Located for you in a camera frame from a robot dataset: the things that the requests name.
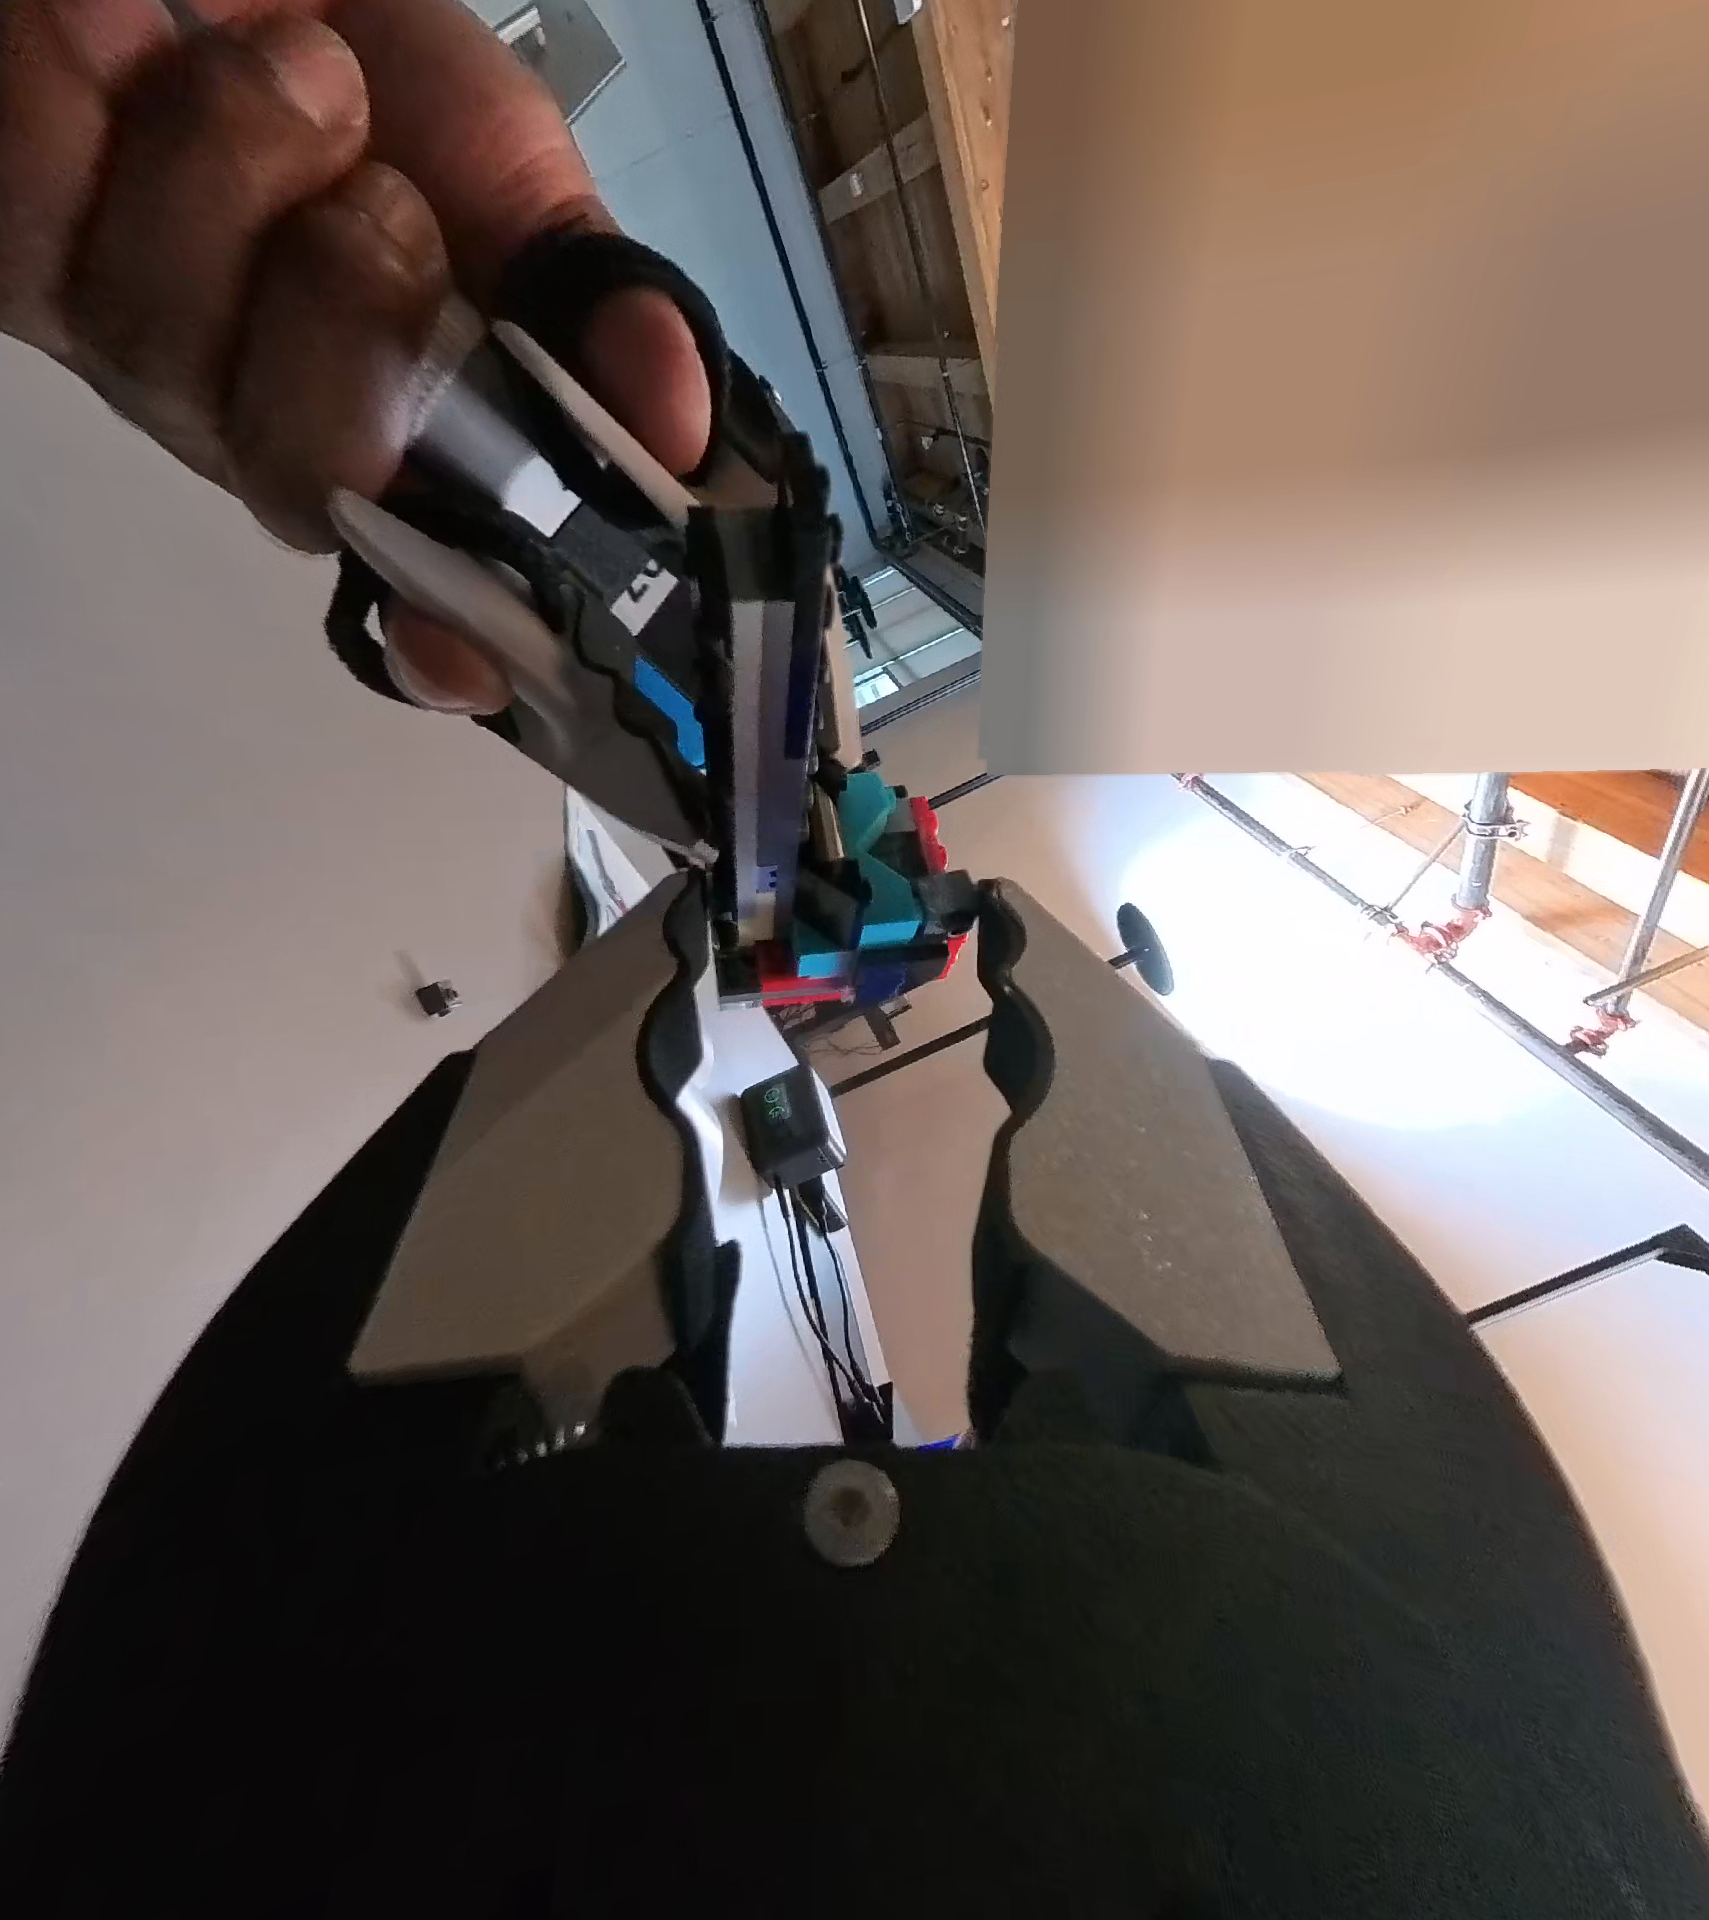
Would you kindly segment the building instruction booklet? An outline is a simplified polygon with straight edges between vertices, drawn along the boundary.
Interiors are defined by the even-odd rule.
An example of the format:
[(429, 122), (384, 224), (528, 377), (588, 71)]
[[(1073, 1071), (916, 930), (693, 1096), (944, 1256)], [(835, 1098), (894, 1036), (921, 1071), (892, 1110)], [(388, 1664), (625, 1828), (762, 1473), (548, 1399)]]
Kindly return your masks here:
[(561, 790), (559, 953), (600, 938), (679, 869), (669, 852), (623, 826), (573, 788)]

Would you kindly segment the black metal frame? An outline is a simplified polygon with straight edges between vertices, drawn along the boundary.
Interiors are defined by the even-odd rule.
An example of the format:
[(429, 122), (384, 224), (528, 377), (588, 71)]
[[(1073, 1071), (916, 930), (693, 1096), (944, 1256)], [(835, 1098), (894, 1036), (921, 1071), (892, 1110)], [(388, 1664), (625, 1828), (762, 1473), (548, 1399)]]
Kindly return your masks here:
[(1556, 1277), (1520, 1288), (1478, 1308), (1465, 1313), (1471, 1328), (1493, 1328), (1518, 1315), (1570, 1299), (1588, 1287), (1604, 1285), (1641, 1269), (1663, 1267), (1676, 1273), (1689, 1273), (1709, 1283), (1709, 1241), (1691, 1226), (1675, 1226), (1656, 1237), (1635, 1243), (1633, 1247), (1599, 1260), (1570, 1267)]

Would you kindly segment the charger with green display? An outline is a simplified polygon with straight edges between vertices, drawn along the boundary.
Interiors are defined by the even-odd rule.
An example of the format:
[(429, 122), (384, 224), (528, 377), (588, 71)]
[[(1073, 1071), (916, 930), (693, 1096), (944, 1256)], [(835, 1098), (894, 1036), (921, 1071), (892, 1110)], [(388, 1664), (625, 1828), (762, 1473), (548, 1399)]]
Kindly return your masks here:
[(749, 1163), (770, 1191), (816, 1185), (846, 1165), (831, 1094), (806, 1062), (751, 1084), (739, 1096)]

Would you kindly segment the black floor lamp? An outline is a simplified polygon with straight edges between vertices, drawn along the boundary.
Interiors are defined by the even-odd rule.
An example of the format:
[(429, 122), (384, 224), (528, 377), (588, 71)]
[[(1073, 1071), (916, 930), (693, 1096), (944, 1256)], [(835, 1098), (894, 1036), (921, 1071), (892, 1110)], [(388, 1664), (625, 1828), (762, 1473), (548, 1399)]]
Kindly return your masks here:
[(1117, 907), (1117, 953), (1107, 956), (1107, 969), (1131, 976), (1154, 1000), (1169, 1000), (1175, 992), (1175, 970), (1150, 916), (1132, 900)]

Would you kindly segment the person's left hand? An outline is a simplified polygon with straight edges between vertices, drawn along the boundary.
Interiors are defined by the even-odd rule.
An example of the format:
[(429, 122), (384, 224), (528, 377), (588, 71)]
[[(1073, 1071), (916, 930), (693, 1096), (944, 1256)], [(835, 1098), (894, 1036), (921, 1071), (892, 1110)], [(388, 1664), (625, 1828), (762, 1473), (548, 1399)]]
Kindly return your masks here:
[(301, 555), (401, 468), (451, 296), (545, 348), (675, 479), (712, 306), (603, 205), (463, 5), (0, 3), (0, 333)]

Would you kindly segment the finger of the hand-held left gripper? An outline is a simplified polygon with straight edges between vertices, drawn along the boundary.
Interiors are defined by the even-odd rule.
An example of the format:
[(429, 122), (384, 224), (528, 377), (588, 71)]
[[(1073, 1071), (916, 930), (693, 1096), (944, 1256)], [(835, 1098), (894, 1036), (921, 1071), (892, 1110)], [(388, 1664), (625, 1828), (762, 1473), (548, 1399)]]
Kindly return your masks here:
[(721, 851), (705, 777), (641, 689), (634, 636), (597, 603), (561, 622), (506, 600), (491, 621), (516, 746), (570, 790), (665, 852), (710, 872)]
[(837, 578), (820, 578), (813, 597), (815, 721), (811, 774), (837, 785), (864, 765), (851, 642)]

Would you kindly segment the silver ceiling pipe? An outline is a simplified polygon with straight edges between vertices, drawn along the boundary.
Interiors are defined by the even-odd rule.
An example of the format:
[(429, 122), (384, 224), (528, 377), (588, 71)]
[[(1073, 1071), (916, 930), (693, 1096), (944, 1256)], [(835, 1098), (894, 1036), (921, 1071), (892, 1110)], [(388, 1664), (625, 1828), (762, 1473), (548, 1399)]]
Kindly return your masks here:
[(1459, 920), (1474, 927), (1490, 915), (1497, 859), (1501, 848), (1506, 847), (1518, 830), (1510, 807), (1510, 777), (1506, 772), (1485, 772), (1472, 781), (1467, 804), (1462, 807), (1460, 826), (1460, 859), (1451, 905)]
[(1583, 1040), (1586, 1049), (1602, 1050), (1614, 1035), (1621, 1035), (1635, 1024), (1630, 1006), (1637, 992), (1709, 960), (1709, 942), (1686, 949), (1682, 954), (1666, 962), (1653, 960), (1656, 934), (1663, 932), (1666, 908), (1675, 895), (1678, 876), (1682, 876), (1682, 857), (1693, 845), (1707, 807), (1709, 766), (1689, 770), (1682, 779), (1680, 796), (1661, 847), (1649, 900), (1635, 923), (1635, 930), (1625, 959), (1618, 965), (1617, 979), (1610, 981), (1606, 988), (1584, 999), (1586, 1011), (1594, 1015), (1590, 1030)]

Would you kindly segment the toy brick model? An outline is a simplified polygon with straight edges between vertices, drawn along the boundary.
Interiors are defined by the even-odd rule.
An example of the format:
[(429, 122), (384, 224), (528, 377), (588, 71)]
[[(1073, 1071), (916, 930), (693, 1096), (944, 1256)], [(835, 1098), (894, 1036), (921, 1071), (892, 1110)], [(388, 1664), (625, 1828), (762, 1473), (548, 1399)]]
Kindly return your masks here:
[(879, 1006), (943, 981), (979, 892), (930, 802), (864, 765), (811, 774), (813, 597), (841, 526), (808, 440), (734, 438), (686, 522), (697, 715), (721, 851), (706, 883), (716, 996), (766, 1012)]

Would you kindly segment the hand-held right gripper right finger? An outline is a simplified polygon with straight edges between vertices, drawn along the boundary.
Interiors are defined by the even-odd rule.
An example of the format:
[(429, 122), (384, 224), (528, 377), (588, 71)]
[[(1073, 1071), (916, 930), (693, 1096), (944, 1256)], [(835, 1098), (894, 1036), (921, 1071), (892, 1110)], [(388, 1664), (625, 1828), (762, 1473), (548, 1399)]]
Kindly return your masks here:
[(1006, 1116), (970, 1245), (966, 1393), (1339, 1390), (1203, 1049), (1008, 879), (983, 887), (976, 940)]

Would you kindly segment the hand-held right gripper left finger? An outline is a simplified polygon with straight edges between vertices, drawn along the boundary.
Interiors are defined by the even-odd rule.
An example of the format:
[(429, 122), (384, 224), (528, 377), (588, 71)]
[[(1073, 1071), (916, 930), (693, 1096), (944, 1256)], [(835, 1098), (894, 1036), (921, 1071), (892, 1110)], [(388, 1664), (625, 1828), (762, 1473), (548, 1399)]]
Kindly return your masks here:
[(658, 883), (476, 1050), (348, 1356), (360, 1383), (606, 1389), (719, 1323), (706, 887)]

